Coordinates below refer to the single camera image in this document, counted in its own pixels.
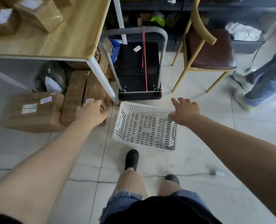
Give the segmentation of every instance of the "gray cart handle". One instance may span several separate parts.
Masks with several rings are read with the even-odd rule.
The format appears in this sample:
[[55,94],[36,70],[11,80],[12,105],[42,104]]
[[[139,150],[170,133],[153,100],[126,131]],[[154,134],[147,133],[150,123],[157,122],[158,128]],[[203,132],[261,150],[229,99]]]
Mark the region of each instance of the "gray cart handle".
[[[167,40],[168,40],[168,35],[166,33],[166,31],[160,27],[157,27],[157,26],[145,26],[144,27],[144,31],[145,33],[150,33],[150,32],[156,32],[156,33],[159,33],[163,36],[164,40],[163,40],[163,50],[161,52],[161,58],[160,58],[160,67],[159,67],[159,78],[158,78],[158,85],[157,85],[157,89],[160,88],[160,83],[161,83],[161,71],[162,71],[162,67],[163,67],[163,60],[164,60],[164,55],[165,55],[165,51],[166,51],[166,46],[167,46]],[[111,57],[109,55],[109,52],[104,44],[104,38],[105,37],[108,37],[108,36],[112,36],[112,35],[126,35],[126,34],[142,34],[143,31],[142,31],[142,27],[130,27],[130,28],[123,28],[123,29],[111,29],[111,30],[108,30],[108,31],[104,31],[102,34],[101,34],[101,37],[100,37],[100,43],[106,53],[106,57],[107,57],[107,60],[110,64],[110,67],[112,69],[112,72],[113,72],[113,75],[114,75],[114,78],[118,84],[118,88],[120,89],[120,91],[122,91],[122,87],[121,87],[121,84],[118,80],[118,77],[117,77],[117,74],[115,72],[115,69],[114,69],[114,65],[112,63],[112,60],[111,60]]]

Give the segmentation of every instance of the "brown chair seat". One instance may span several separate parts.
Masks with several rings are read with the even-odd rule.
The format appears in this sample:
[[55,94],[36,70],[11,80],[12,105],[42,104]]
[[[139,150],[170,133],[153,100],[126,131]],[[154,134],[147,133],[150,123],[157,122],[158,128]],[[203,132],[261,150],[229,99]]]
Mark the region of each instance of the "brown chair seat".
[[[204,43],[197,54],[191,67],[210,69],[210,70],[230,70],[237,67],[234,58],[233,48],[230,44],[230,35],[224,29],[208,29],[208,31],[217,38],[214,45]],[[202,38],[196,31],[186,34],[186,46],[188,60],[195,52]]]

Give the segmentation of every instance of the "denim shorts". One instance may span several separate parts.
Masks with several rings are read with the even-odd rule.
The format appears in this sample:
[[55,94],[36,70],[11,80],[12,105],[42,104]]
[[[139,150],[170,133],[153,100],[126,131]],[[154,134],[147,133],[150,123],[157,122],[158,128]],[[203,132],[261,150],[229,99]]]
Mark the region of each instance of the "denim shorts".
[[[181,189],[177,192],[174,192],[172,195],[188,197],[192,200],[197,201],[198,203],[203,205],[207,210],[209,210],[208,207],[203,202],[203,200],[200,198],[200,196],[198,196],[196,192]],[[112,195],[108,200],[107,207],[103,208],[103,212],[100,217],[100,224],[103,224],[106,218],[108,218],[110,215],[117,212],[125,211],[133,203],[140,201],[142,199],[143,199],[143,196],[141,194],[137,194],[129,191],[120,191],[115,195]]]

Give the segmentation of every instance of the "white plastic basket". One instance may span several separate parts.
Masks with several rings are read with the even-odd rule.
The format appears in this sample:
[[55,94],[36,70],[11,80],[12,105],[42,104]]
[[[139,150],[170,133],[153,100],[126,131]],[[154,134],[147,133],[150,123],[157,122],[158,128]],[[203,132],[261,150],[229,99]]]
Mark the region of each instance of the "white plastic basket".
[[169,119],[170,112],[124,101],[120,105],[112,137],[133,148],[174,151],[177,124]]

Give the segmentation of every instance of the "chair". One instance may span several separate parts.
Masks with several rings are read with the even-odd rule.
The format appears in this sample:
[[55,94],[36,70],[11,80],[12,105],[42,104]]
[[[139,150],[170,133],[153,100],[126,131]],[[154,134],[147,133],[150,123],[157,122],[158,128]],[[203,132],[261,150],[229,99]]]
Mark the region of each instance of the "chair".
[[[182,45],[184,45],[185,69],[177,80],[172,92],[176,90],[187,71],[224,72],[206,91],[208,93],[230,70],[237,67],[229,33],[224,29],[207,29],[203,25],[198,13],[199,2],[200,0],[193,0],[191,17],[172,63],[172,66],[174,66]],[[191,24],[193,24],[195,31],[188,33]]]

